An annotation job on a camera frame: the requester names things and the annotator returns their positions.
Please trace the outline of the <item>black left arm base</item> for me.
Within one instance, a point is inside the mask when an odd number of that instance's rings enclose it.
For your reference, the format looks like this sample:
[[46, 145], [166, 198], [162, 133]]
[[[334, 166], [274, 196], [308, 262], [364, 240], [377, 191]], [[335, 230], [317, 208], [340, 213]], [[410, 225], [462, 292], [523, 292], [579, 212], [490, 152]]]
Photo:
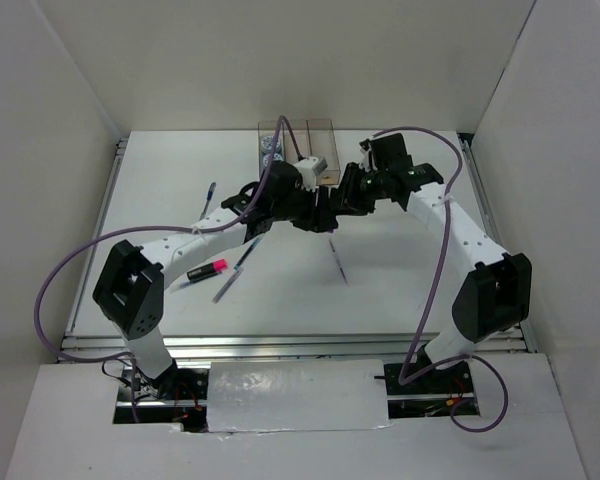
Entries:
[[116, 375], [113, 423], [172, 424], [184, 432], [207, 432], [209, 373], [209, 368], [182, 368], [174, 382], [156, 390], [139, 374], [132, 379], [131, 368], [125, 367]]

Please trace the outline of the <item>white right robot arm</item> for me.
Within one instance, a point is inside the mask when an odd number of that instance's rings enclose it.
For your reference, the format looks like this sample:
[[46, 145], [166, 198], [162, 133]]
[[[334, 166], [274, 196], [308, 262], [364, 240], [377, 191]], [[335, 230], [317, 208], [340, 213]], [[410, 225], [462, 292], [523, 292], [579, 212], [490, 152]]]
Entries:
[[[366, 159], [347, 164], [329, 197], [329, 208], [335, 216], [364, 216], [374, 212], [377, 201], [390, 200], [439, 242], [429, 293], [398, 377], [402, 385], [417, 379], [424, 390], [437, 392], [449, 383], [451, 366], [473, 357], [480, 343], [528, 317], [532, 266], [524, 254], [512, 255], [492, 240], [452, 198], [452, 187], [464, 166], [459, 148], [438, 132], [429, 133], [456, 157], [454, 173], [443, 179], [432, 165], [412, 162], [403, 138], [408, 130], [390, 128], [365, 139], [361, 148]], [[447, 262], [464, 280], [451, 306], [449, 324], [422, 344]]]

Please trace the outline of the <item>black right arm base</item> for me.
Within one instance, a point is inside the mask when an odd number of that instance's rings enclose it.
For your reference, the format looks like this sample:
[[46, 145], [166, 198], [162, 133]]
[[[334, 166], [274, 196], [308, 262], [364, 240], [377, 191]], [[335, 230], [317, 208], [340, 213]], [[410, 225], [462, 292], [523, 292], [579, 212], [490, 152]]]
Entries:
[[407, 385], [400, 385], [401, 364], [385, 363], [384, 372], [374, 377], [385, 385], [390, 419], [448, 417], [459, 404], [456, 414], [477, 416], [474, 385], [465, 362], [451, 368], [425, 374]]

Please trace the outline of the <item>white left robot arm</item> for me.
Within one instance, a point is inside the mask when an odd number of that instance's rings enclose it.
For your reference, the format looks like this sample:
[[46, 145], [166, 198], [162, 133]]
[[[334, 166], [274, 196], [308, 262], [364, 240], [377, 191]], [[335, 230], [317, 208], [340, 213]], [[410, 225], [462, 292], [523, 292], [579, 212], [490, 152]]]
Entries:
[[312, 233], [337, 229], [340, 190], [318, 185], [316, 178], [310, 159], [274, 162], [259, 180], [193, 226], [141, 245], [122, 240], [111, 248], [93, 299], [120, 332], [152, 397], [169, 397], [179, 377], [159, 329], [165, 290], [187, 271], [268, 232], [276, 222]]

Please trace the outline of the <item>thin black white pen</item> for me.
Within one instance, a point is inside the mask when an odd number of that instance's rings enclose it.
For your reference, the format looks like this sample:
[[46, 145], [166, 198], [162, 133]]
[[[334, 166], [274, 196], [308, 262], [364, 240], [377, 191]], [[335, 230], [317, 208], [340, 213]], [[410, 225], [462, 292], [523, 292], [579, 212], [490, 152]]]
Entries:
[[333, 255], [334, 261], [336, 263], [337, 269], [338, 269], [338, 271], [339, 271], [339, 273], [340, 273], [340, 275], [341, 275], [341, 277], [342, 277], [345, 285], [349, 285], [346, 273], [344, 271], [344, 268], [343, 268], [343, 265], [342, 265], [342, 262], [341, 262], [341, 259], [340, 259], [340, 256], [339, 256], [339, 254], [338, 254], [338, 252], [336, 250], [336, 247], [335, 247], [335, 244], [334, 244], [333, 240], [331, 238], [329, 238], [328, 239], [328, 243], [329, 243], [329, 247], [330, 247], [331, 253]]

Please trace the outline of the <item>right clear storage bin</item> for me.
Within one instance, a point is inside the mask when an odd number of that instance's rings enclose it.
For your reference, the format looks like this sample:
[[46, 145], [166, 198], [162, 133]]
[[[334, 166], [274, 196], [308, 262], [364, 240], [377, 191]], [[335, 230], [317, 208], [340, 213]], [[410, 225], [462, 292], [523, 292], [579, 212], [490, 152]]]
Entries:
[[307, 121], [310, 151], [313, 156], [326, 160], [326, 169], [319, 177], [319, 184], [336, 186], [340, 181], [340, 163], [333, 124], [330, 119]]

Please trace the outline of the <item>clear storage bin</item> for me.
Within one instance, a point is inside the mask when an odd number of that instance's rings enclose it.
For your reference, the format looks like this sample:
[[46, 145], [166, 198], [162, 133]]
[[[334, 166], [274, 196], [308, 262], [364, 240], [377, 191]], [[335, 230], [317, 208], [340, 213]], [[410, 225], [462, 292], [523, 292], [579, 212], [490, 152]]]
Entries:
[[306, 119], [291, 119], [282, 124], [281, 130], [283, 158], [287, 163], [295, 164], [299, 158], [311, 155], [309, 125]]
[[319, 184], [336, 186], [340, 181], [340, 163], [333, 124], [330, 119], [307, 121], [310, 151], [313, 156], [326, 160], [326, 169], [319, 177]]
[[278, 140], [274, 142], [276, 131], [276, 121], [260, 121], [258, 123], [258, 155], [259, 155], [259, 174], [266, 169], [270, 160], [285, 160], [285, 127], [281, 126]]

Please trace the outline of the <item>dark blue gel pen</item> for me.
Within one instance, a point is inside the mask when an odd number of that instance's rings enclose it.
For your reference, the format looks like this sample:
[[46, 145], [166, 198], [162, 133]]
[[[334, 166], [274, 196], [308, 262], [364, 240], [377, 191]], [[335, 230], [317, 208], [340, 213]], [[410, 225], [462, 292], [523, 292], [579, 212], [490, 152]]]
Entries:
[[253, 253], [253, 251], [259, 245], [261, 239], [262, 239], [262, 237], [258, 236], [253, 240], [253, 242], [249, 245], [249, 247], [245, 250], [245, 252], [242, 254], [242, 256], [239, 258], [239, 260], [234, 265], [235, 271], [238, 271], [243, 267], [245, 261], [249, 258], [249, 256]]

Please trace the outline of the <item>middle clear storage bin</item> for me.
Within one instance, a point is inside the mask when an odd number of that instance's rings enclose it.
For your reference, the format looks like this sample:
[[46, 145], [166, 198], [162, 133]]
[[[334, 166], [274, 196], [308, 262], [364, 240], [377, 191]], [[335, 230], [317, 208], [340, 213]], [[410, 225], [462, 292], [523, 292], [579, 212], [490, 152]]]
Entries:
[[283, 158], [287, 163], [295, 164], [299, 158], [311, 155], [309, 125], [306, 119], [291, 119], [282, 124], [281, 130]]

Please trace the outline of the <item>left clear storage bin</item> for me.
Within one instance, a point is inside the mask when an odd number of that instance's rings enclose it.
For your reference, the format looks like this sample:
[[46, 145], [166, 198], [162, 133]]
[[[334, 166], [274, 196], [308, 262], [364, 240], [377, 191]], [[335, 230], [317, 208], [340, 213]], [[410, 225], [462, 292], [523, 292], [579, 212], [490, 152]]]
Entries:
[[276, 121], [260, 121], [258, 123], [258, 155], [259, 155], [259, 174], [266, 169], [270, 160], [285, 160], [285, 127], [281, 126], [278, 140], [274, 142], [276, 131]]

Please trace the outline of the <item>blue ballpoint pen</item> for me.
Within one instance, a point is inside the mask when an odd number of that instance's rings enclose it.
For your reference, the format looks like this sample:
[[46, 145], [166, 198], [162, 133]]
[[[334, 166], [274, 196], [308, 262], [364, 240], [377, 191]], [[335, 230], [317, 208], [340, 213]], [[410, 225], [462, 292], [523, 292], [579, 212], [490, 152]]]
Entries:
[[216, 188], [216, 182], [211, 182], [211, 184], [209, 185], [209, 188], [207, 190], [207, 193], [206, 193], [205, 204], [204, 204], [203, 212], [201, 214], [203, 218], [206, 216], [206, 212], [209, 209], [211, 200], [212, 200], [214, 192], [215, 192], [215, 188]]

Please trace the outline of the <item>pink capped black highlighter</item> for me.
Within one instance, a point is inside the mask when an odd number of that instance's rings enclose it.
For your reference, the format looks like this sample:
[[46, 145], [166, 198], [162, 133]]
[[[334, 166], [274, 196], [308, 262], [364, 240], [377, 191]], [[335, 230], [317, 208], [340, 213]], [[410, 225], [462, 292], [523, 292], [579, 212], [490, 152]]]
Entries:
[[214, 277], [228, 268], [225, 259], [216, 260], [199, 266], [195, 269], [189, 270], [186, 274], [187, 281], [190, 283], [197, 283], [210, 277]]

